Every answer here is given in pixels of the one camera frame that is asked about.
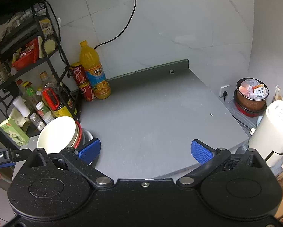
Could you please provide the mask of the white deep plate blue script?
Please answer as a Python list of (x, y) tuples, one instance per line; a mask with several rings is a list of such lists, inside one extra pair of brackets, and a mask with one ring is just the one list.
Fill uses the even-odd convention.
[(81, 145), (86, 144), (87, 142), (89, 142), (92, 139), (93, 139), (92, 134), (88, 130), (82, 129), (82, 142), (81, 142)]

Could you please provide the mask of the red and black bowl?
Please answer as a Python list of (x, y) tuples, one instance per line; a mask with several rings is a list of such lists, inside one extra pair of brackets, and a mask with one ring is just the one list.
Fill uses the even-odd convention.
[(76, 122), (76, 125), (78, 127), (78, 138), (77, 138), (77, 141), (74, 145), (74, 148), (77, 149), (82, 142), (83, 131), (82, 131), (82, 126), (80, 125), (80, 123), (78, 121), (75, 121), (75, 122)]

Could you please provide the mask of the cream ceramic bowl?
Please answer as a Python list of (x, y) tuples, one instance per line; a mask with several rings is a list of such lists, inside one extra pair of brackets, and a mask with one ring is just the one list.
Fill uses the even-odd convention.
[(59, 153), (76, 135), (76, 122), (73, 118), (62, 116), (47, 124), (41, 131), (37, 147), (43, 148), (48, 154)]
[(74, 147), (74, 145), (75, 145), (75, 143), (77, 141), (77, 138), (78, 138), (78, 127), (76, 125), (74, 137), (73, 137), (72, 141), (69, 143), (70, 147)]

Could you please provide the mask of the green paper box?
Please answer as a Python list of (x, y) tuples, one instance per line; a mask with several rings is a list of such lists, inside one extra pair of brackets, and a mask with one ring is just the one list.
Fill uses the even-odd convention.
[(13, 140), (18, 146), (27, 145), (30, 141), (29, 136), (18, 126), (11, 118), (0, 123), (2, 130)]

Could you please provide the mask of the soy sauce bottle yellow label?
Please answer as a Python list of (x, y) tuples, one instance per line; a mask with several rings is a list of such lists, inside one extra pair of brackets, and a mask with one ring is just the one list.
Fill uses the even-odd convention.
[(71, 114), (70, 110), (73, 108), (73, 101), (71, 97), (68, 94), (68, 87), (65, 86), (62, 82), (59, 83), (59, 106), (58, 108), (53, 112), (54, 116), (56, 118), (68, 116), (73, 118), (73, 115)]

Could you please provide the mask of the small white pill bottle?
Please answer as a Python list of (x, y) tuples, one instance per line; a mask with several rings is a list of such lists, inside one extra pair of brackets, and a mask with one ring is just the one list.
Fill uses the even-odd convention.
[(36, 104), (36, 110), (46, 124), (55, 119), (50, 109), (42, 101)]

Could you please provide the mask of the white electric kettle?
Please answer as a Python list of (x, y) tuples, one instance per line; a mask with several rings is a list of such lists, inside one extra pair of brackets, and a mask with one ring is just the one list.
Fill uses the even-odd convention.
[(276, 100), (266, 108), (248, 147), (257, 150), (269, 167), (283, 169), (283, 101)]

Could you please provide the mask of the brown pot with packets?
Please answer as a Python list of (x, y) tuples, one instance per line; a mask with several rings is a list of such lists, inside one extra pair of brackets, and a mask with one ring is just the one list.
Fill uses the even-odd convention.
[(262, 114), (267, 108), (268, 87), (260, 80), (243, 78), (236, 83), (234, 102), (238, 110), (249, 117)]

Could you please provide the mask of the black metal spice rack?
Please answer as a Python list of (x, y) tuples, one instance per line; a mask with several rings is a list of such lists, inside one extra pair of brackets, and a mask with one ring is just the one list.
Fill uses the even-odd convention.
[[(27, 43), (38, 38), (39, 59), (19, 71), (12, 68), (13, 55)], [(77, 86), (70, 87), (65, 77), (71, 77), (70, 63), (61, 45), (60, 27), (48, 1), (31, 5), (22, 13), (8, 15), (0, 22), (0, 123), (8, 119), (17, 97), (26, 100), (29, 113), (36, 113), (36, 103), (41, 100), (36, 90), (42, 88), (40, 73), (46, 70), (58, 86), (55, 93), (59, 100), (59, 83), (68, 87), (73, 101), (70, 110), (75, 120), (80, 120), (82, 94)], [(2, 147), (18, 149), (18, 145), (0, 127)]]

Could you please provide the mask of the upper red drink can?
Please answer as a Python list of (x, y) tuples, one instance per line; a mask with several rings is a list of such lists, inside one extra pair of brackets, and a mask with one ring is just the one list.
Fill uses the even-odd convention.
[(76, 62), (76, 63), (71, 64), (69, 69), (70, 69), (70, 71), (72, 73), (74, 81), (76, 82), (76, 84), (78, 86), (88, 82), (88, 78), (86, 76), (85, 69), (81, 65), (80, 62)]

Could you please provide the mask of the orange juice bottle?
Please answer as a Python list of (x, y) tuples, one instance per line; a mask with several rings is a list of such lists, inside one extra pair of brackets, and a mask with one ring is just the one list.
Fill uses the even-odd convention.
[(89, 47), (86, 40), (82, 41), (80, 46), (80, 63), (86, 72), (95, 96), (100, 100), (108, 98), (111, 95), (111, 87), (102, 68), (98, 53), (95, 49)]

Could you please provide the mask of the red basket on rack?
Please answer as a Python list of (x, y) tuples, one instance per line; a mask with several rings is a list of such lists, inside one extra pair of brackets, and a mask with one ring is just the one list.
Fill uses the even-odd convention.
[(27, 43), (23, 49), (18, 49), (14, 53), (11, 66), (19, 71), (36, 63), (37, 59), (39, 59), (39, 45), (38, 38), (36, 37)]

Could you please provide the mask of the low wall socket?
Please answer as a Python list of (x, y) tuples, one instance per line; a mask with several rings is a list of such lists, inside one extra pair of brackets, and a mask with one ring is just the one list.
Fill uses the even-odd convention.
[(230, 85), (223, 85), (219, 89), (219, 97), (224, 98), (226, 97), (230, 92)]

